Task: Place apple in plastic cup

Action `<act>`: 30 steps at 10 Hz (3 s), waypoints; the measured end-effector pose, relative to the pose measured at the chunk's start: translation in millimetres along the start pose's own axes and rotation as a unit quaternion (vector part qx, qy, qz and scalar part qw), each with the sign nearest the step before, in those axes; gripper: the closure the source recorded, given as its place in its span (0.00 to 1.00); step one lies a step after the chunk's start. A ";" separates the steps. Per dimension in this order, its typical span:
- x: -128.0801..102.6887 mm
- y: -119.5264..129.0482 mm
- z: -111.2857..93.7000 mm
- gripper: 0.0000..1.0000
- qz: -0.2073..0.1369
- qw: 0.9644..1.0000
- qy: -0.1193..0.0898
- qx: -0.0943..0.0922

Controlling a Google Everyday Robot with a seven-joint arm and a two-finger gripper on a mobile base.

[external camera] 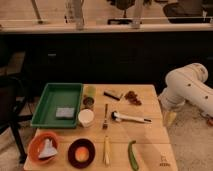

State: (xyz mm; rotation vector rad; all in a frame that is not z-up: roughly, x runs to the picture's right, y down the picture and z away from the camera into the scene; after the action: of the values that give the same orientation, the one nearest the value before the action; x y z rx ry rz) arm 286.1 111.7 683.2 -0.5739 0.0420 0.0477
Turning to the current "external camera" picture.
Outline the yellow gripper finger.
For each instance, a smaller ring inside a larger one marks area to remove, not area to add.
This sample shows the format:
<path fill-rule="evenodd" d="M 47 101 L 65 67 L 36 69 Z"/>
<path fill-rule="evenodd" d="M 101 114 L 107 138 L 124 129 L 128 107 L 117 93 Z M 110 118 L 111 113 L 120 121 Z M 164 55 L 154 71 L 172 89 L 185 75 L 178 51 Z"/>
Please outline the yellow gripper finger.
<path fill-rule="evenodd" d="M 164 112 L 164 125 L 169 127 L 176 118 L 176 113 L 174 111 L 165 111 Z"/>

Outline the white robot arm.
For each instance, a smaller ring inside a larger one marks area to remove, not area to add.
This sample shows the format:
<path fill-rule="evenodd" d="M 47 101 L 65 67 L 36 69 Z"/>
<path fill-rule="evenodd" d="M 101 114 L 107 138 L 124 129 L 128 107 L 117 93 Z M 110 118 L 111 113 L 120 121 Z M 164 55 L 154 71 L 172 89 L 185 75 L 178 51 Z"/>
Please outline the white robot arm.
<path fill-rule="evenodd" d="M 213 88 L 205 85 L 208 71 L 200 63 L 174 69 L 165 77 L 166 87 L 158 96 L 163 124 L 169 127 L 176 118 L 176 110 L 186 101 L 202 110 L 202 116 L 213 122 Z"/>

